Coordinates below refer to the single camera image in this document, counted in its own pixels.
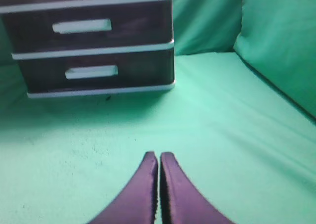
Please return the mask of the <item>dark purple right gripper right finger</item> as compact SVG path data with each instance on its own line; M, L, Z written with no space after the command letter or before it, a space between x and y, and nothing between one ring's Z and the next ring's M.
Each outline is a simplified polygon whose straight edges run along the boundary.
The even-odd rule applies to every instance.
M232 224L196 189L172 152L160 156L160 206L164 224Z

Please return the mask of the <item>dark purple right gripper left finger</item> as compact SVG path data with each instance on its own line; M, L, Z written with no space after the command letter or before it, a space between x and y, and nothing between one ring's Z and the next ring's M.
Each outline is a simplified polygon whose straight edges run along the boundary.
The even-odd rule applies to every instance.
M91 224L153 224L158 206L158 161L145 153L133 177Z

